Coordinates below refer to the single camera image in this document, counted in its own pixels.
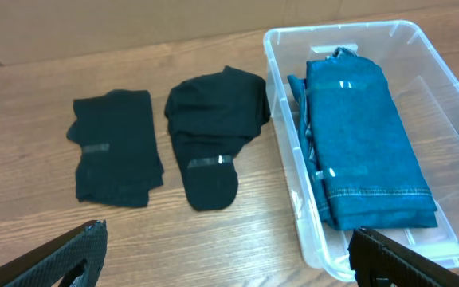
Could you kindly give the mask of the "blue jeans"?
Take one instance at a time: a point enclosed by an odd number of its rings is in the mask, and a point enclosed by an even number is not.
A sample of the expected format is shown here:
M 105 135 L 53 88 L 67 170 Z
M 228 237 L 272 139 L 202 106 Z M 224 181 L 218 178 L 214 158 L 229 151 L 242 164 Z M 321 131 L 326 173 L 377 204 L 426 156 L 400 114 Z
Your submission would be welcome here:
M 378 65 L 338 47 L 288 82 L 321 222 L 335 230 L 437 227 L 434 197 Z

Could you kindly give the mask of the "black sock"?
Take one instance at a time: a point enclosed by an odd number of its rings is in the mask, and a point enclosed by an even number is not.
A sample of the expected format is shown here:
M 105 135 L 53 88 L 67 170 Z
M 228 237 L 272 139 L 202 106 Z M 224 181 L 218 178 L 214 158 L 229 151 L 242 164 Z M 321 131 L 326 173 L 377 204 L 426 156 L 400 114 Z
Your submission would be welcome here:
M 270 119 L 265 80 L 226 66 L 173 87 L 164 114 L 190 206 L 230 206 L 238 190 L 233 160 Z
M 66 137 L 80 146 L 76 198 L 111 206 L 145 207 L 163 185 L 151 95 L 117 89 L 73 101 Z

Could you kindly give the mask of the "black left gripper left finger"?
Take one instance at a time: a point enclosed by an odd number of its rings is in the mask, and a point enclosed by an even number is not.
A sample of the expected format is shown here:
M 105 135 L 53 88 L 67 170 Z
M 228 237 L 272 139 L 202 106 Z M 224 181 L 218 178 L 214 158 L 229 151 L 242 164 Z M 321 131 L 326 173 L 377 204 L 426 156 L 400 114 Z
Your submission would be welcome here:
M 94 287 L 108 246 L 105 221 L 91 220 L 0 266 L 0 286 Z

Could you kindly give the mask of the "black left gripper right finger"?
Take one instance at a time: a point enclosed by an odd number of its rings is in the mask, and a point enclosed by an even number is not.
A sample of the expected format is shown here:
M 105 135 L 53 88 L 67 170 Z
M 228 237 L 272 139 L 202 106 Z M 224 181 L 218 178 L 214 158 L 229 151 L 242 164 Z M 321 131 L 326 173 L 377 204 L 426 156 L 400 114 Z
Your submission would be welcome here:
M 348 251 L 359 287 L 459 287 L 459 275 L 376 230 L 354 230 Z

